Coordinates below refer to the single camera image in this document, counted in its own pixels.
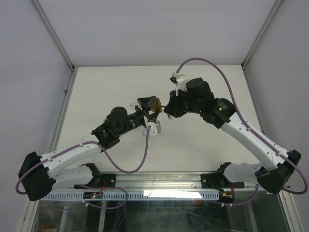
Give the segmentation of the large brass padlock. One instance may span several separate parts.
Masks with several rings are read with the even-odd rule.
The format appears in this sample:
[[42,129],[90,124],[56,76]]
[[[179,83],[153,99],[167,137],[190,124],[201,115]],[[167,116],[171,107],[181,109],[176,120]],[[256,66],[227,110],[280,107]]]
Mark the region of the large brass padlock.
[[155,113],[161,113],[162,112],[162,105],[159,98],[155,98],[154,101],[151,104],[151,110]]

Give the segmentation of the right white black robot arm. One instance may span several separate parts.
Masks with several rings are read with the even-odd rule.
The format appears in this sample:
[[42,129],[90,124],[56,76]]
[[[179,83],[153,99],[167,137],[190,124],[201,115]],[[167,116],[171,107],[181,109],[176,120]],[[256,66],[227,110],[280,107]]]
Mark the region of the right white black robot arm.
[[259,184],[266,191],[278,194],[299,163],[301,154],[276,145],[257,131],[225,98],[215,98],[209,84],[202,78],[189,80],[177,75],[170,78],[175,90],[169,94],[164,112],[179,118],[186,113],[200,115],[203,120],[224,131],[257,159],[257,164],[225,162],[216,171],[216,183],[227,187],[232,182]]

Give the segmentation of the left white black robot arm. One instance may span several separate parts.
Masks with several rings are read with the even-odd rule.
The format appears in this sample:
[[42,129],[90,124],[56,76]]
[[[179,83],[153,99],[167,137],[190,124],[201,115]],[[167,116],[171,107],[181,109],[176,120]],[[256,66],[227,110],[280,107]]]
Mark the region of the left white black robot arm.
[[38,155],[26,155],[18,173],[15,190],[37,201],[57,188],[86,185],[95,188],[101,183],[101,173],[93,163],[79,168],[69,166],[78,161],[106,152],[120,142],[120,136],[140,126],[145,127],[146,137],[157,134],[157,117],[161,113],[160,100],[156,96],[138,98],[135,112],[117,106],[104,122],[80,141],[58,151]]

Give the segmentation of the aluminium front rail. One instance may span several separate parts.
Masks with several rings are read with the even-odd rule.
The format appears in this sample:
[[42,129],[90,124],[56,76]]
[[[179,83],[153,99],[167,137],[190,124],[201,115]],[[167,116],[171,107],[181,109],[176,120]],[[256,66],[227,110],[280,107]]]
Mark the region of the aluminium front rail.
[[103,175],[114,174],[114,182],[118,188],[127,191],[143,190],[204,190],[206,180],[201,175],[206,172],[137,172],[125,174],[121,172],[102,172]]

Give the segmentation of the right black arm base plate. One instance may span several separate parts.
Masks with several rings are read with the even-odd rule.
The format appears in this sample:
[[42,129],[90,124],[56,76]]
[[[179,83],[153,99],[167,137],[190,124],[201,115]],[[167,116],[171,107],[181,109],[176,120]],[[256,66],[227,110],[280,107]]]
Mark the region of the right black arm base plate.
[[201,187],[203,189],[216,189],[223,191],[223,189],[242,189],[245,188],[243,182],[229,182],[224,176],[215,173],[204,173],[200,175]]

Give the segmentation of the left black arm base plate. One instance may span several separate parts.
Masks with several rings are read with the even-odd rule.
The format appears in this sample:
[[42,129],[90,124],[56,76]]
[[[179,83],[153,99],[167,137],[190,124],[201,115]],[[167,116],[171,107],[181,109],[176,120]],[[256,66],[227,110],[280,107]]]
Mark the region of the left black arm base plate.
[[93,179],[85,186],[90,188],[105,188],[115,187],[116,174],[101,174],[100,177],[93,177]]

